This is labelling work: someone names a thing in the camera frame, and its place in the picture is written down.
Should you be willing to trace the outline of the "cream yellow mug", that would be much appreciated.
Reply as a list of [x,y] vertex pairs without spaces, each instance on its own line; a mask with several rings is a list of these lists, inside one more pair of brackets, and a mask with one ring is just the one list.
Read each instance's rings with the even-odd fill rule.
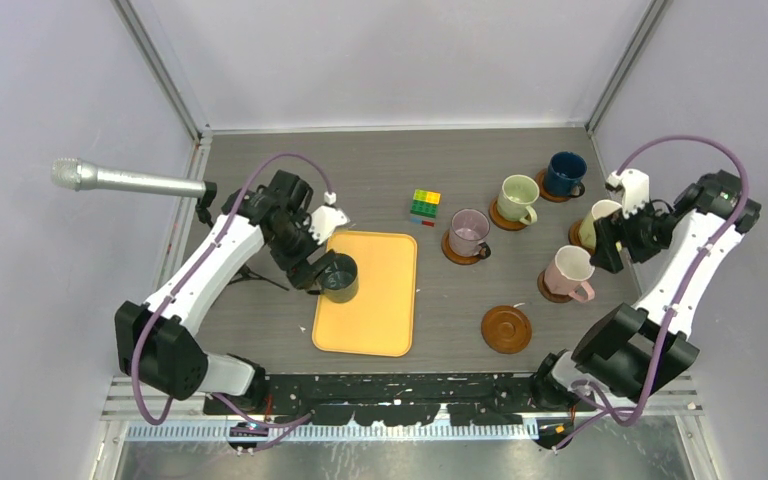
[[603,199],[594,203],[579,226],[578,237],[582,247],[591,253],[594,253],[597,246],[595,222],[599,219],[609,217],[614,212],[621,209],[622,205],[614,200]]

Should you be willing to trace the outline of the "dark green mug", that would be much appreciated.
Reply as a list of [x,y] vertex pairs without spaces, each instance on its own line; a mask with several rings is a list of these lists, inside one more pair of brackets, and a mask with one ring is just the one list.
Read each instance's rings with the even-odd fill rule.
[[334,303],[347,303],[359,289],[359,270],[356,261],[347,254],[338,253],[318,276],[320,294]]

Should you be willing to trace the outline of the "brown wooden coaster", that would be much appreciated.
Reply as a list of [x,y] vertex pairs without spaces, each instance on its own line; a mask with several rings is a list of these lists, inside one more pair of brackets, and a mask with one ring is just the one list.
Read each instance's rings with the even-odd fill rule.
[[574,246],[584,248],[585,250],[590,250],[590,248],[586,247],[582,243],[582,241],[581,241],[580,228],[581,228],[582,223],[583,223],[583,220],[580,219],[580,220],[577,220],[576,222],[574,222],[570,226],[570,228],[568,230],[568,240]]
[[536,176],[536,182],[539,187],[540,197],[552,203],[564,203],[571,200],[570,196],[556,196],[556,195],[552,195],[546,190],[544,182],[545,182],[547,172],[548,170],[544,168],[541,171],[539,171]]
[[491,222],[504,231],[521,231],[527,227],[526,224],[519,221],[511,221],[504,218],[498,211],[498,200],[494,199],[488,208],[488,214]]
[[441,240],[441,250],[444,256],[451,262],[457,265],[473,265],[479,261],[485,260],[490,252],[489,247],[485,244],[481,244],[479,254],[474,256],[461,256],[457,254],[449,245],[449,231],[446,231]]
[[485,343],[501,354],[516,354],[531,342],[533,328],[529,318],[509,305],[488,310],[481,321],[480,331]]

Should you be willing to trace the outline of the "pink white mug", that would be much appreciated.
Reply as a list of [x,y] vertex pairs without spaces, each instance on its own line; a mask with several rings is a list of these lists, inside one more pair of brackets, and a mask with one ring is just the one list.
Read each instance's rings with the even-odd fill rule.
[[587,250],[574,245],[561,247],[546,267],[545,282],[555,294],[569,295],[572,300],[587,303],[596,297],[589,283],[595,272]]

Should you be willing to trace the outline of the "navy blue mug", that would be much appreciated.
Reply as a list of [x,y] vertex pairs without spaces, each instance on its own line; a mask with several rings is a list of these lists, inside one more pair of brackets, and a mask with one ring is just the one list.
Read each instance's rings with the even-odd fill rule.
[[587,170],[583,157],[572,152],[558,152],[549,161],[543,180],[544,190],[553,197],[579,198],[586,191],[583,178]]

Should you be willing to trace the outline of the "yellow tray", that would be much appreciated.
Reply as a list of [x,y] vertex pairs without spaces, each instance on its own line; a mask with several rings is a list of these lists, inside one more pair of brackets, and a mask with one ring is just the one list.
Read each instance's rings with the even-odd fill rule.
[[356,296],[318,300],[312,341],[326,352],[401,357],[412,347],[418,245],[403,233],[344,230],[327,246],[351,256]]

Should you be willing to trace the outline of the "dark walnut coaster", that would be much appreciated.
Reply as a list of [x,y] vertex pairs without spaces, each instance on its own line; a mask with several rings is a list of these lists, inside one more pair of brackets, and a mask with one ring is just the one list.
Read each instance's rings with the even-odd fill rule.
[[545,273],[545,270],[541,271],[537,278],[537,286],[540,294],[552,303],[563,304],[572,301],[572,298],[569,295],[555,294],[548,288],[545,282]]

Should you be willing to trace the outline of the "light green mug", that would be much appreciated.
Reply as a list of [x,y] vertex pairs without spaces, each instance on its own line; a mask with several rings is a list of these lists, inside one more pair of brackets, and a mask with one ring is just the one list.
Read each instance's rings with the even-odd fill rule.
[[497,197],[497,211],[506,221],[530,226],[538,215],[534,204],[540,196],[536,181],[526,175],[511,175],[501,186]]

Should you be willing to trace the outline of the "mauve mug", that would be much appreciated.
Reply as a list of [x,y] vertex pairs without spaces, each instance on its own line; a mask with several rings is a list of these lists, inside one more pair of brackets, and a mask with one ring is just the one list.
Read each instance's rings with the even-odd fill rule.
[[484,260],[491,255],[486,241],[490,232],[490,220],[476,209],[461,209],[452,219],[444,245],[459,258]]

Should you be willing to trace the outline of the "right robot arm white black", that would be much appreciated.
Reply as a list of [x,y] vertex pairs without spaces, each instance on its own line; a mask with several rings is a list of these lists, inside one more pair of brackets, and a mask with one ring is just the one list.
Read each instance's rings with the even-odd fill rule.
[[760,204],[743,197],[743,186],[724,170],[707,173],[661,211],[643,172],[628,168],[608,176],[606,187],[619,194],[621,207],[595,220],[591,265],[618,273],[624,256],[643,263],[666,252],[668,259],[636,302],[611,310],[574,350],[544,359],[530,379],[537,406],[568,409],[593,386],[639,403],[695,362],[699,350],[689,336],[701,296],[760,217]]

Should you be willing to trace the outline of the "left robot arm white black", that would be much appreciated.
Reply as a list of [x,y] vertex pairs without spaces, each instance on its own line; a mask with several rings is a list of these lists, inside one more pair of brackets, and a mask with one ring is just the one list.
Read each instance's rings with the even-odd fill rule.
[[126,301],[116,311],[120,370],[175,400],[221,393],[240,412],[258,412],[267,389],[255,380],[256,365],[208,353],[196,335],[222,291],[262,249],[293,288],[314,285],[336,254],[312,256],[348,217],[337,207],[335,192],[326,191],[316,209],[312,198],[309,183],[284,170],[266,185],[230,195],[208,236],[172,278],[142,303]]

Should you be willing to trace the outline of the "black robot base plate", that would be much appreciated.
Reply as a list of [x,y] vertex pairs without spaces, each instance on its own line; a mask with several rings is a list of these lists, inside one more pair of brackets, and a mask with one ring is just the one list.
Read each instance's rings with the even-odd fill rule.
[[570,405],[533,396],[528,373],[273,374],[259,376],[241,396],[210,395],[207,415],[266,413],[285,424],[426,426],[446,414],[454,426],[512,425],[528,414],[572,418]]

